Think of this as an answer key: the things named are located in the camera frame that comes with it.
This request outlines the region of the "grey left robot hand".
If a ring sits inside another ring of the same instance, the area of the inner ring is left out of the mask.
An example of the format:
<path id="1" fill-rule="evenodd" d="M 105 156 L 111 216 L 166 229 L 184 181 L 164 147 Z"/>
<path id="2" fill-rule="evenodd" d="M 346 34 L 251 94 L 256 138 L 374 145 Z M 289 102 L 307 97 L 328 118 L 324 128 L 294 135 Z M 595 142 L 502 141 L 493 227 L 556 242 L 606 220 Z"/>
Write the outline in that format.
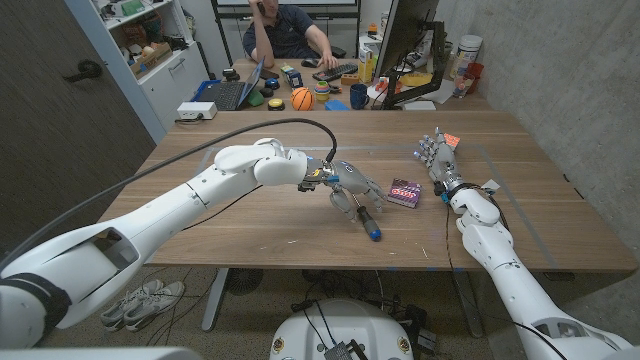
<path id="1" fill-rule="evenodd" d="M 345 161 L 328 162 L 307 157 L 307 170 L 302 182 L 298 185 L 298 190 L 314 191 L 319 184 L 332 189 L 329 195 L 330 202 L 352 222 L 355 221 L 356 214 L 344 190 L 352 194 L 366 195 L 375 204 L 378 212 L 382 211 L 382 203 L 386 199 L 381 187 L 352 164 Z"/>

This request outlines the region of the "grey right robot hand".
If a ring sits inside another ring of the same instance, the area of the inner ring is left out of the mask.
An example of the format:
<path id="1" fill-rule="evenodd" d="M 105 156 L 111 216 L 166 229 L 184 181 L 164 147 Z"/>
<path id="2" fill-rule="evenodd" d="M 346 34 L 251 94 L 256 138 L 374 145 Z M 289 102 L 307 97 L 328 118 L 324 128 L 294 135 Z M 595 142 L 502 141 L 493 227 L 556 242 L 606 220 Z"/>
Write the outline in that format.
<path id="1" fill-rule="evenodd" d="M 426 165 L 436 196 L 448 194 L 464 183 L 458 171 L 454 150 L 447 144 L 445 133 L 438 127 L 435 128 L 435 136 L 425 135 L 419 141 L 419 146 L 420 150 L 415 151 L 414 156 Z"/>

